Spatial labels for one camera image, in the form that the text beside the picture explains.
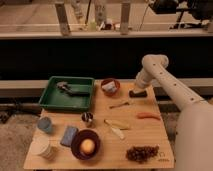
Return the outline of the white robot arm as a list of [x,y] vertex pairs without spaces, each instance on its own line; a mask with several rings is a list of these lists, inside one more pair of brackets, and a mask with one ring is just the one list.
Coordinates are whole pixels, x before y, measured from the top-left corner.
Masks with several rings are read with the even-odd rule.
[[156,79],[180,110],[174,171],[213,171],[213,105],[166,70],[166,55],[148,54],[141,63],[134,91],[144,91]]

